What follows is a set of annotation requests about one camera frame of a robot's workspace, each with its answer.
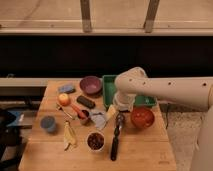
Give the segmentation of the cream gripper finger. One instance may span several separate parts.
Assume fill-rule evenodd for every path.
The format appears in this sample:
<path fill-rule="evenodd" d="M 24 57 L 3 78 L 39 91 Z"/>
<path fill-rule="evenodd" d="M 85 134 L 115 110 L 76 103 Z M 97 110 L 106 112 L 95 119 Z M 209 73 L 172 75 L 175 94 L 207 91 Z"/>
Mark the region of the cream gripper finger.
<path fill-rule="evenodd" d="M 109 120 L 116 114 L 116 108 L 113 105 L 110 105 L 106 112 L 106 119 Z"/>

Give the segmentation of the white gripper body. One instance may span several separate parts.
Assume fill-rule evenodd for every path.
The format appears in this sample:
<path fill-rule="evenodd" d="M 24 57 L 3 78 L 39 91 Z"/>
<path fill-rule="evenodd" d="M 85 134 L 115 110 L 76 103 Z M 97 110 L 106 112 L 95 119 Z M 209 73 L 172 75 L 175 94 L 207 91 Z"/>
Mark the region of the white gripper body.
<path fill-rule="evenodd" d="M 118 111 L 132 111 L 135 102 L 134 94 L 116 92 L 113 98 L 113 105 Z"/>

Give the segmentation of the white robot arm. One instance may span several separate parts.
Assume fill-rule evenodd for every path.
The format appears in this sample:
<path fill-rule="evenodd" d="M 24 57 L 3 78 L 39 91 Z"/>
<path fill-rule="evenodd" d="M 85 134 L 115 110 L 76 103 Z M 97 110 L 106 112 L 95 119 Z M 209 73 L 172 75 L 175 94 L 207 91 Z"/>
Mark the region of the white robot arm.
<path fill-rule="evenodd" d="M 141 67 L 134 67 L 117 75 L 114 84 L 113 105 L 119 111 L 132 111 L 137 95 L 205 111 L 190 171 L 213 171 L 213 77 L 151 78 Z"/>

